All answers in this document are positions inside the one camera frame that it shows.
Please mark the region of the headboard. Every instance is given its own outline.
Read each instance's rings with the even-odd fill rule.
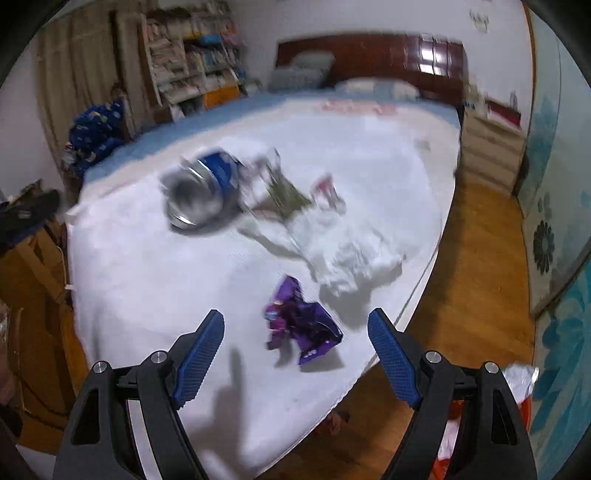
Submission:
[[[412,83],[423,98],[463,106],[468,62],[461,43],[432,35],[347,33],[280,43],[277,66],[306,50],[326,50],[335,65],[325,86],[355,77],[396,78]]]

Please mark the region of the blue clothes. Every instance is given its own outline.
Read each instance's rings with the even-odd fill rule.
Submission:
[[[120,100],[104,105],[93,105],[74,120],[70,129],[70,143],[76,158],[74,172],[83,177],[91,166],[107,158],[124,145],[119,125],[124,117]]]

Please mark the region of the purple snack wrapper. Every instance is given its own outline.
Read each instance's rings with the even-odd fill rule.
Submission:
[[[300,283],[286,276],[279,286],[273,303],[265,308],[271,339],[267,348],[279,348],[286,338],[294,338],[300,347],[300,365],[326,354],[341,343],[343,333],[329,313],[318,303],[306,303]]]

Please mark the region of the metal screw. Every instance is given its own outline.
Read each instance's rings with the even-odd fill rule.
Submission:
[[[494,362],[487,362],[484,364],[484,368],[490,374],[496,374],[499,371],[499,366]]]
[[[105,370],[107,370],[107,365],[109,365],[107,362],[103,362],[103,361],[97,362],[92,367],[92,371],[95,374],[101,374],[102,372],[104,372]]]
[[[155,364],[161,364],[162,362],[164,362],[166,360],[166,356],[167,356],[166,352],[159,350],[158,352],[152,353],[150,360],[152,360],[152,362]]]
[[[425,353],[425,358],[432,364],[438,364],[441,361],[441,355],[433,350]]]

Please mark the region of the curtain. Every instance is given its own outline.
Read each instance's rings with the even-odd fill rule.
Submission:
[[[155,0],[96,1],[48,23],[37,34],[40,118],[60,171],[61,150],[75,117],[91,105],[110,102],[116,83],[128,92],[131,133],[153,123],[141,76],[138,28],[140,13],[155,4]],[[119,78],[115,57],[113,12],[118,19],[115,28],[123,78]]]

